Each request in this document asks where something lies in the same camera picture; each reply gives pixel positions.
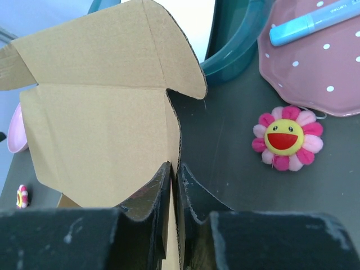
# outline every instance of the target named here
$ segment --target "dark gray table surface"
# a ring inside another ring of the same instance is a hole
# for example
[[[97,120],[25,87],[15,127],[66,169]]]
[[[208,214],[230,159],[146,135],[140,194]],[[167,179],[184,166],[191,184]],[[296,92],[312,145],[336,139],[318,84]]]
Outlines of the dark gray table surface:
[[[0,210],[16,208],[16,191],[19,185],[27,186],[32,208],[52,208],[57,206],[61,194],[39,183],[29,150],[13,156],[0,196]]]
[[[236,80],[210,88],[204,100],[171,93],[182,126],[182,160],[235,210],[325,212],[339,218],[360,250],[360,116],[322,120],[324,148],[299,172],[278,172],[251,148],[260,114],[284,105],[258,71],[258,58]],[[29,152],[15,155],[0,208],[14,208],[28,185],[32,206],[56,206],[60,194],[37,182]]]

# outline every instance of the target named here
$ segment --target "small pink object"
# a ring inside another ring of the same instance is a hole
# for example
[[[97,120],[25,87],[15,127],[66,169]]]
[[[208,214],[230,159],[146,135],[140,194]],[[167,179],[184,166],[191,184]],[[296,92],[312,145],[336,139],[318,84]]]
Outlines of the small pink object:
[[[28,148],[20,103],[16,107],[10,122],[7,133],[7,148],[12,153],[22,152]]]
[[[26,208],[29,206],[29,199],[28,199],[28,190],[27,188],[21,184],[19,189],[17,190],[16,196],[16,208]]]
[[[271,114],[262,114],[254,126],[256,139],[252,147],[262,153],[264,163],[277,170],[298,171],[314,161],[323,142],[323,128],[312,111],[295,106],[276,107]]]
[[[276,0],[258,38],[259,70],[287,103],[334,116],[360,113],[360,16],[281,47],[271,28],[338,0]]]

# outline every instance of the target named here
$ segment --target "open cardboard box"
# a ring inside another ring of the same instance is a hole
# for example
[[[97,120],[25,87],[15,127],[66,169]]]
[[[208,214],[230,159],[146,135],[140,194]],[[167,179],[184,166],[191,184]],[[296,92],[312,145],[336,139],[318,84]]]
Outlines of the open cardboard box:
[[[165,161],[174,173],[181,132],[167,95],[204,98],[186,37],[151,0],[132,0],[14,40],[0,51],[0,89],[20,95],[31,158],[59,207],[112,207]],[[174,209],[168,257],[179,269]]]

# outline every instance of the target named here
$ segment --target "pink bowl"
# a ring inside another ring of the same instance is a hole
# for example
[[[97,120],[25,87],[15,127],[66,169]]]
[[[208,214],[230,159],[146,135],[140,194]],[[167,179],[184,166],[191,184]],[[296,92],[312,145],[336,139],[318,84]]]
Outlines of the pink bowl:
[[[360,114],[360,16],[281,47],[269,31],[337,0],[276,0],[258,38],[259,70],[287,103],[334,116]]]
[[[7,133],[7,148],[12,153],[22,152],[28,148],[20,103],[16,107],[10,122]]]

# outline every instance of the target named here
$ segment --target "smiling flower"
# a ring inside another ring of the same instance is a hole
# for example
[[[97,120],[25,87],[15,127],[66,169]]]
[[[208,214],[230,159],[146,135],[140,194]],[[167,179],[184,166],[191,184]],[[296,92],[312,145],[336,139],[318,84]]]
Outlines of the smiling flower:
[[[29,205],[29,200],[28,200],[28,189],[21,184],[19,189],[17,190],[17,195],[16,195],[16,208],[21,209],[21,208],[26,208]]]
[[[312,111],[287,106],[260,116],[254,127],[253,149],[262,153],[263,162],[278,170],[300,170],[314,161],[323,146],[322,126]]]

